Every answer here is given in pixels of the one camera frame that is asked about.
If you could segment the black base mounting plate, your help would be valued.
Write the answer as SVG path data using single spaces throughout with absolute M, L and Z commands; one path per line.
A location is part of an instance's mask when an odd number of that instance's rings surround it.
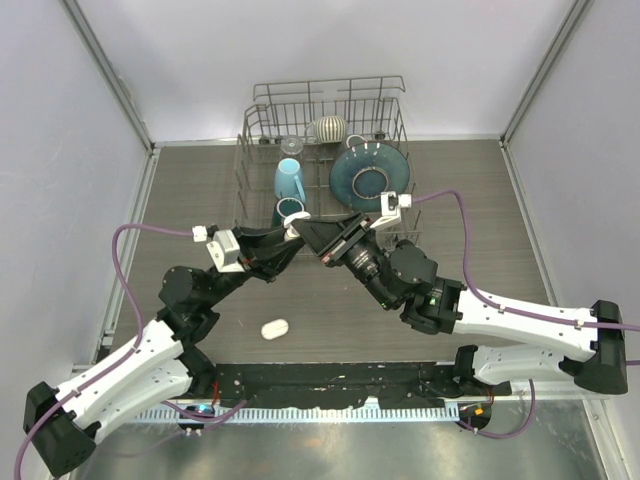
M 218 364 L 205 394 L 231 407 L 358 409 L 374 398 L 383 409 L 441 406 L 483 396 L 488 388 L 432 362 Z

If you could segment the oval white charging case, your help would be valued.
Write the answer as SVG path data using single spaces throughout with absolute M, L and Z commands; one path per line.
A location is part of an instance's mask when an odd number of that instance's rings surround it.
M 260 330 L 263 339 L 275 340 L 286 335 L 289 331 L 289 323 L 285 319 L 276 319 L 265 323 Z

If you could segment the large teal plate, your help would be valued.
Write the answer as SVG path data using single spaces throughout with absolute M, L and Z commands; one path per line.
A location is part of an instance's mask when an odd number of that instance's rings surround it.
M 395 147 L 365 142 L 344 150 L 333 163 L 329 187 L 342 205 L 354 211 L 379 212 L 381 194 L 406 191 L 411 176 L 407 157 Z

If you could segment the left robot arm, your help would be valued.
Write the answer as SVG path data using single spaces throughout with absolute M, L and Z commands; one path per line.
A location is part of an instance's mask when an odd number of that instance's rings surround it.
M 195 226 L 174 234 L 204 244 L 211 267 L 170 268 L 162 309 L 149 322 L 139 320 L 128 343 L 56 387 L 40 382 L 27 393 L 23 444 L 35 448 L 55 478 L 150 407 L 184 394 L 205 397 L 217 372 L 197 345 L 219 319 L 214 306 L 252 278 L 274 281 L 304 245 L 292 227 Z

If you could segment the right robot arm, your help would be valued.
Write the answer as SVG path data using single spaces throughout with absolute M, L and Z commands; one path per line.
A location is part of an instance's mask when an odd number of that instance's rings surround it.
M 465 395 L 512 380 L 571 379 L 584 390 L 628 391 L 624 324 L 617 304 L 563 308 L 497 296 L 440 277 L 438 265 L 415 244 L 381 248 L 375 224 L 362 214 L 337 221 L 289 219 L 327 267 L 346 267 L 385 310 L 397 310 L 412 329 L 428 335 L 500 337 L 511 346 L 458 349 L 451 380 Z

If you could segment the clear glass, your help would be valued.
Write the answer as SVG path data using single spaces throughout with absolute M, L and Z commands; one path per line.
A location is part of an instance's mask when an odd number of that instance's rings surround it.
M 304 150 L 304 140 L 296 135 L 283 137 L 280 141 L 280 150 L 285 157 L 296 157 Z

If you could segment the dark teal mug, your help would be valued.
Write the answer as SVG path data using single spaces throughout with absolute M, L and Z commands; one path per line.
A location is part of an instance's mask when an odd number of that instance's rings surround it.
M 295 213 L 303 212 L 305 205 L 295 197 L 283 197 L 274 205 L 271 226 L 281 226 L 284 220 Z

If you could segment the light blue mug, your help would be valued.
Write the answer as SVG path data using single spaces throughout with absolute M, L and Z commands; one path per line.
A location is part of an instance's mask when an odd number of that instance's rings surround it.
M 294 158 L 279 161 L 274 177 L 275 195 L 278 199 L 295 198 L 306 202 L 301 164 Z

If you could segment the striped ceramic mug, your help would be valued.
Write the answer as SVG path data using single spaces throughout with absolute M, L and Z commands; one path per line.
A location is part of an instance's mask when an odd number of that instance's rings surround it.
M 341 143 L 347 137 L 347 121 L 339 115 L 323 116 L 305 127 L 305 134 L 317 144 Z

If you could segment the small white-rimmed bowl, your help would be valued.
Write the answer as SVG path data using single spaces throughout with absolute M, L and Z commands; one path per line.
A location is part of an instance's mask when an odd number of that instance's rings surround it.
M 347 149 L 351 149 L 358 145 L 364 144 L 367 142 L 367 139 L 361 135 L 352 134 L 349 135 L 345 140 L 345 146 Z

